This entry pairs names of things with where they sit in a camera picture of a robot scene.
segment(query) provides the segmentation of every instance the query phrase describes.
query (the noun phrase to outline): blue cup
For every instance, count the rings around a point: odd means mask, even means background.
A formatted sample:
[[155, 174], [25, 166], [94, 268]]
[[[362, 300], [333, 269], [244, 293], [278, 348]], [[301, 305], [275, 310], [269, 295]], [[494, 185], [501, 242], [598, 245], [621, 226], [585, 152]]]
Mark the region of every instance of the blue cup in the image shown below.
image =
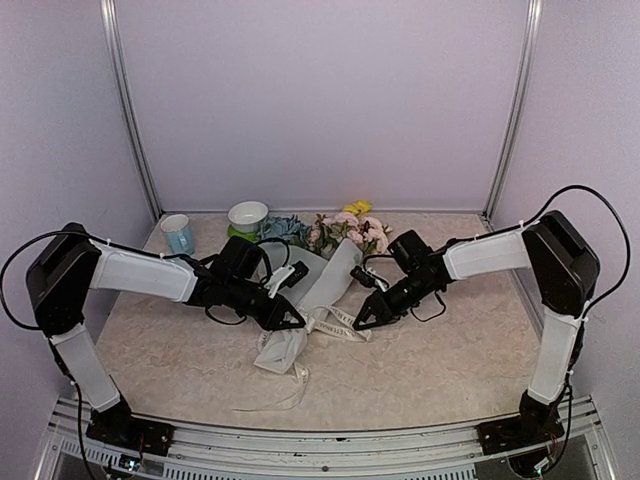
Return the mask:
[[167, 239], [171, 253], [193, 255], [193, 233], [186, 215], [170, 215], [160, 223], [160, 230]]

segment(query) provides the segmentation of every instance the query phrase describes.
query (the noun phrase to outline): black cable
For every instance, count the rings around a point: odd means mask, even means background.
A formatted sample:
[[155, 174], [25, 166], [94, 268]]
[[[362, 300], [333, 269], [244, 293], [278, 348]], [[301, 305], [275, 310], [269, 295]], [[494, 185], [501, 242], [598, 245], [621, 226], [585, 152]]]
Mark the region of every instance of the black cable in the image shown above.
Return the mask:
[[553, 464], [549, 468], [543, 470], [542, 473], [544, 475], [556, 468], [558, 463], [560, 463], [564, 452], [567, 450], [567, 445], [569, 444], [569, 435], [571, 435], [571, 415], [573, 414], [573, 386], [571, 385], [571, 383], [569, 383], [568, 379], [567, 389], [569, 390], [569, 411], [567, 412], [569, 416], [567, 417], [567, 432], [564, 436], [564, 442], [562, 444], [562, 450], [560, 450], [560, 454], [556, 457], [556, 459], [553, 461]]
[[269, 280], [271, 280], [271, 277], [273, 276], [273, 270], [271, 269], [271, 261], [269, 260], [269, 255], [267, 255], [267, 252], [262, 249], [260, 249], [260, 251], [262, 252], [262, 261], [264, 262], [264, 268], [267, 271], [267, 274], [262, 277], [258, 283], [260, 285], [264, 285]]
[[137, 254], [144, 255], [146, 257], [151, 257], [151, 258], [164, 258], [165, 260], [171, 260], [173, 258], [188, 257], [187, 255], [182, 254], [182, 253], [178, 253], [178, 254], [175, 254], [175, 255], [162, 256], [162, 255], [158, 255], [156, 253], [145, 252], [143, 250], [138, 250], [137, 248], [127, 247], [126, 245], [120, 245], [118, 243], [108, 242], [107, 240], [104, 240], [102, 238], [96, 237], [96, 236], [91, 235], [91, 234], [86, 233], [86, 232], [56, 230], [56, 231], [53, 231], [53, 232], [47, 232], [47, 233], [43, 233], [42, 235], [38, 235], [37, 237], [32, 238], [28, 242], [22, 244], [11, 255], [9, 255], [7, 260], [2, 265], [2, 269], [0, 269], [0, 303], [2, 303], [2, 308], [4, 309], [4, 312], [7, 315], [7, 317], [9, 317], [9, 320], [11, 320], [16, 326], [18, 326], [18, 327], [20, 327], [20, 328], [22, 328], [24, 330], [38, 331], [38, 330], [40, 330], [40, 327], [38, 327], [36, 325], [24, 324], [21, 321], [19, 321], [13, 315], [13, 313], [11, 313], [11, 310], [9, 309], [9, 305], [7, 304], [7, 300], [6, 300], [5, 294], [4, 294], [4, 277], [6, 276], [7, 270], [9, 268], [9, 266], [11, 265], [11, 263], [16, 259], [16, 257], [18, 255], [20, 255], [22, 252], [24, 252], [27, 248], [29, 248], [34, 243], [37, 243], [37, 242], [39, 242], [41, 240], [44, 240], [45, 238], [57, 237], [57, 236], [60, 236], [60, 235], [76, 235], [78, 237], [82, 237], [82, 238], [87, 238], [89, 240], [93, 240], [93, 241], [101, 243], [103, 245], [110, 245], [110, 246], [112, 246], [114, 248], [125, 250], [127, 252], [137, 253]]
[[211, 261], [216, 258], [218, 255], [220, 255], [219, 253], [214, 253], [212, 255], [209, 255], [208, 257], [204, 257], [201, 258], [200, 260], [198, 260], [203, 266], [206, 266], [207, 264], [211, 263]]
[[[596, 197], [598, 200], [600, 200], [609, 209], [609, 212], [611, 212], [611, 215], [613, 215], [613, 218], [615, 219], [616, 223], [618, 224], [618, 227], [620, 227], [620, 231], [622, 232], [622, 236], [624, 238], [624, 244], [625, 244], [626, 260], [625, 260], [624, 269], [622, 270], [622, 275], [620, 275], [620, 279], [609, 290], [607, 290], [604, 293], [602, 293], [601, 295], [599, 295], [595, 300], [593, 300], [589, 304], [589, 306], [586, 308], [586, 310], [582, 314], [583, 316], [586, 316], [587, 313], [589, 312], [589, 310], [591, 310], [593, 307], [596, 306], [596, 304], [600, 303], [602, 300], [604, 300], [609, 295], [611, 295], [613, 292], [615, 292], [618, 288], [620, 288], [620, 286], [626, 280], [627, 275], [629, 274], [629, 269], [631, 268], [631, 241], [629, 240], [629, 234], [627, 233], [627, 229], [625, 228], [624, 223], [622, 222], [622, 219], [620, 218], [620, 215], [618, 214], [616, 209], [613, 207], [613, 205], [611, 205], [609, 200], [607, 200], [597, 190], [594, 190], [591, 187], [587, 187], [586, 185], [579, 185], [579, 184], [578, 185], [567, 185], [566, 187], [563, 187], [560, 190], [558, 190], [557, 192], [555, 192], [553, 195], [551, 195], [549, 197], [549, 199], [545, 202], [545, 204], [542, 206], [542, 208], [533, 217], [531, 217], [529, 220], [524, 222], [522, 224], [522, 226], [523, 227], [527, 227], [527, 226], [531, 225], [533, 222], [535, 222], [547, 210], [547, 208], [549, 208], [549, 205], [551, 205], [551, 202], [553, 202], [556, 198], [558, 198], [563, 193], [568, 192], [570, 190], [582, 190], [583, 192], [590, 193], [591, 195]], [[468, 238], [457, 239], [457, 241], [458, 242], [467, 242], [467, 241], [473, 241], [473, 240], [482, 240], [483, 238], [489, 238], [489, 237], [493, 237], [495, 235], [499, 235], [501, 233], [511, 232], [513, 230], [517, 230], [518, 228], [520, 228], [520, 225], [513, 225], [511, 227], [503, 228], [502, 230], [496, 230], [495, 232], [485, 233], [484, 235], [479, 235], [477, 237], [468, 237]]]
[[87, 452], [84, 449], [84, 440], [82, 435], [82, 391], [80, 390], [80, 386], [73, 382], [73, 386], [76, 387], [76, 391], [78, 392], [78, 442], [80, 443], [80, 454], [82, 455], [82, 462], [84, 463], [84, 468], [87, 469], [87, 473], [91, 480], [97, 480], [91, 471], [91, 467], [89, 465], [89, 461], [87, 460]]
[[138, 449], [138, 455], [140, 455], [140, 461], [138, 462], [138, 470], [142, 468], [142, 462], [144, 462], [144, 454], [142, 453], [142, 448], [144, 447], [144, 433], [140, 436], [140, 448]]
[[236, 322], [236, 323], [223, 322], [219, 318], [214, 317], [213, 314], [209, 311], [209, 309], [210, 309], [210, 307], [209, 308], [205, 308], [204, 309], [204, 314], [207, 316], [207, 318], [209, 318], [210, 320], [213, 320], [216, 323], [219, 323], [220, 325], [226, 325], [228, 327], [233, 327], [233, 326], [236, 326], [236, 325], [242, 325], [244, 322], [247, 321], [247, 316], [245, 315], [244, 317], [242, 317], [240, 319], [239, 322]]
[[262, 240], [257, 241], [256, 245], [262, 245], [263, 243], [281, 243], [282, 245], [284, 245], [287, 249], [287, 255], [284, 259], [284, 262], [282, 262], [282, 266], [284, 267], [285, 265], [289, 264], [289, 259], [291, 258], [291, 248], [289, 247], [289, 242], [287, 242], [286, 240], [283, 240], [282, 238], [269, 237], [269, 238], [263, 238]]
[[388, 254], [367, 255], [362, 259], [362, 267], [366, 269], [367, 262], [373, 258], [393, 258], [393, 255], [388, 255]]
[[437, 292], [435, 292], [434, 295], [436, 296], [438, 303], [442, 306], [442, 310], [440, 311], [440, 313], [436, 313], [435, 315], [432, 315], [429, 318], [422, 319], [416, 315], [416, 313], [413, 311], [413, 307], [411, 307], [409, 311], [411, 312], [411, 315], [413, 315], [413, 318], [415, 318], [419, 322], [427, 323], [429, 320], [433, 320], [434, 318], [438, 318], [444, 315], [444, 313], [447, 311], [447, 304], [444, 303], [444, 300], [442, 300], [442, 298], [440, 297], [440, 295], [438, 295]]

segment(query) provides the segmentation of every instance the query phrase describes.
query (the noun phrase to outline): pink flower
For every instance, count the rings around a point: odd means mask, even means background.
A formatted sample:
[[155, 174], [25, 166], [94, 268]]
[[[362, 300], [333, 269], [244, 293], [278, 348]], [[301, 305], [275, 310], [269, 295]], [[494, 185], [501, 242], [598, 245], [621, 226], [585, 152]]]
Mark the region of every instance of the pink flower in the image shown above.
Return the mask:
[[378, 220], [377, 218], [362, 217], [360, 219], [360, 224], [361, 225], [364, 225], [366, 222], [369, 222], [369, 226], [371, 228], [376, 228], [378, 230], [384, 230], [384, 226], [382, 225], [382, 222], [380, 220]]
[[340, 212], [333, 217], [335, 223], [346, 223], [350, 227], [357, 227], [360, 221], [353, 213]]
[[313, 227], [311, 229], [311, 233], [309, 234], [309, 241], [311, 243], [315, 243], [320, 239], [320, 229], [318, 227]]
[[384, 253], [387, 251], [387, 247], [389, 246], [389, 239], [385, 235], [382, 230], [378, 230], [376, 228], [370, 228], [364, 234], [365, 240], [368, 242], [376, 242], [376, 250], [375, 253]]
[[356, 230], [349, 230], [349, 233], [347, 233], [347, 238], [349, 238], [349, 240], [351, 240], [356, 245], [362, 245], [362, 242], [364, 241], [362, 235], [360, 235]]

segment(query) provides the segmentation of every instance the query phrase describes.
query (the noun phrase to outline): black mounting bracket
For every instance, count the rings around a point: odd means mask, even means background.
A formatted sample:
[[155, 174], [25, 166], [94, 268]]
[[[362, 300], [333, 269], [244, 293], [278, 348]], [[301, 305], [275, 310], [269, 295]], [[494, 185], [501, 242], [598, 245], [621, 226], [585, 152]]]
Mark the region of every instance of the black mounting bracket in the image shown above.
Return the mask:
[[132, 417], [129, 405], [122, 399], [104, 412], [91, 411], [87, 438], [138, 453], [166, 457], [173, 431], [174, 427], [168, 423]]
[[551, 440], [551, 435], [561, 438], [564, 428], [557, 412], [549, 418], [547, 428], [540, 429], [533, 436], [522, 435], [522, 421], [520, 415], [481, 423], [476, 427], [478, 439], [484, 455], [508, 452], [519, 448], [539, 445]]

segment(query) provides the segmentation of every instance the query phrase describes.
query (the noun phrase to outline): purple wall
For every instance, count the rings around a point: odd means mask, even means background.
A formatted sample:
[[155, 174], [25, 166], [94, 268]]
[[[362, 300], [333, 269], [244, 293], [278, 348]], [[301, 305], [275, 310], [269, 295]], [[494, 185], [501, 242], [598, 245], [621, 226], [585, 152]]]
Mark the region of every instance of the purple wall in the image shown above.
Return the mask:
[[[531, 88], [497, 226], [528, 218], [568, 183], [600, 190], [640, 251], [640, 6], [637, 2], [545, 2]], [[580, 192], [558, 200], [600, 256], [599, 291], [623, 265], [607, 211]], [[623, 478], [640, 457], [640, 271], [595, 307], [576, 384], [593, 394]]]
[[[121, 119], [100, 19], [87, 2], [0, 3], [0, 260], [36, 234], [75, 220], [97, 235], [141, 245], [150, 231]], [[7, 295], [33, 315], [24, 272], [12, 268]], [[100, 330], [113, 296], [85, 310]], [[0, 314], [0, 478], [21, 480], [63, 384], [39, 333]]]
[[480, 211], [526, 23], [508, 0], [137, 0], [118, 18], [163, 207]]

